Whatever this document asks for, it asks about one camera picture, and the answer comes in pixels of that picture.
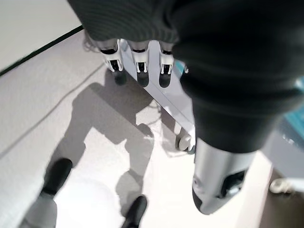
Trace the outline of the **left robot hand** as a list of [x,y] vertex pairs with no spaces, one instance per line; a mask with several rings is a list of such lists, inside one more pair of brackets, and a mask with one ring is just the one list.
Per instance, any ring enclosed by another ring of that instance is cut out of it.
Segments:
[[304,91],[301,0],[71,0],[89,37],[172,44],[196,130],[192,195],[209,215],[241,189],[253,154]]

